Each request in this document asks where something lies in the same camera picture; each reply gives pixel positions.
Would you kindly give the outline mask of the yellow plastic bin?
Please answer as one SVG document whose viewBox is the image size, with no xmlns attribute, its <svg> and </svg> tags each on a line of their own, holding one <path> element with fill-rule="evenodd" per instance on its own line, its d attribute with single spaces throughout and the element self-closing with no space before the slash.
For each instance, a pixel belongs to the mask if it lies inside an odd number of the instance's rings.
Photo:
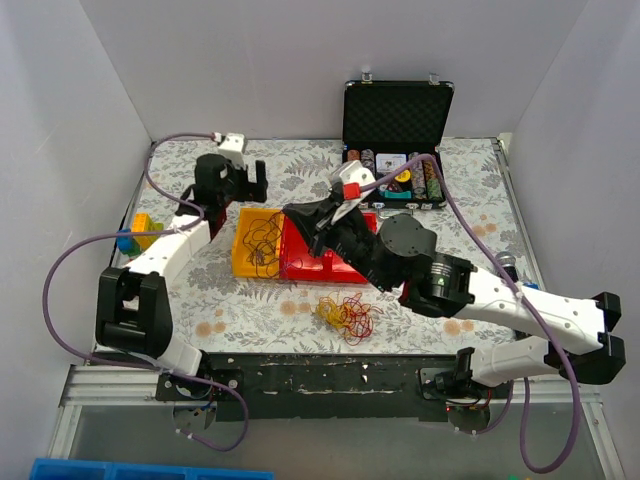
<svg viewBox="0 0 640 480">
<path fill-rule="evenodd" d="M 231 250 L 233 275 L 277 279 L 279 275 L 280 210 L 242 208 Z"/>
</svg>

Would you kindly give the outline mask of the red double plastic bin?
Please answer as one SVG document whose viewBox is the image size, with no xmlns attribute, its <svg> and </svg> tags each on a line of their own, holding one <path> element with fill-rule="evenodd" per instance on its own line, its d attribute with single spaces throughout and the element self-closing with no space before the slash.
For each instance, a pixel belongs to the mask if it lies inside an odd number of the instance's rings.
<svg viewBox="0 0 640 480">
<path fill-rule="evenodd" d="M 331 250 L 325 251 L 321 257 L 311 256 L 293 223 L 282 212 L 280 216 L 278 254 L 281 279 L 340 284 L 367 283 L 361 274 Z"/>
</svg>

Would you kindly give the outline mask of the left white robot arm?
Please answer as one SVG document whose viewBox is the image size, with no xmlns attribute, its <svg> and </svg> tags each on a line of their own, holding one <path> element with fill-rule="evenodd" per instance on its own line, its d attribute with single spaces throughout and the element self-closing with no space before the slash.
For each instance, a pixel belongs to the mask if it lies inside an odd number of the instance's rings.
<svg viewBox="0 0 640 480">
<path fill-rule="evenodd" d="M 213 377 L 200 367 L 201 350 L 174 332 L 168 287 L 218 234 L 231 203 L 267 200 L 265 162 L 257 160 L 255 170 L 252 182 L 248 168 L 226 154 L 198 157 L 194 183 L 180 196 L 169 233 L 124 267 L 105 269 L 99 278 L 97 343 L 180 373 L 178 387 L 193 400 L 211 392 Z"/>
</svg>

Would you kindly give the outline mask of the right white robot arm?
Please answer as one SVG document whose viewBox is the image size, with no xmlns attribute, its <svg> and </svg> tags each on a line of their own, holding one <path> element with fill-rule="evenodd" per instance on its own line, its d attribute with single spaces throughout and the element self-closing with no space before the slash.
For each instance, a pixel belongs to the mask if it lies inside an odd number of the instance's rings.
<svg viewBox="0 0 640 480">
<path fill-rule="evenodd" d="M 454 366 L 424 381 L 432 397 L 475 397 L 486 388 L 557 373 L 582 384 L 610 383 L 626 363 L 625 345 L 611 331 L 620 299 L 558 296 L 437 251 L 437 235 L 408 214 L 367 226 L 358 208 L 331 197 L 288 204 L 283 213 L 318 256 L 327 250 L 383 292 L 401 288 L 401 306 L 430 318 L 479 320 L 525 333 L 492 348 L 457 352 Z"/>
</svg>

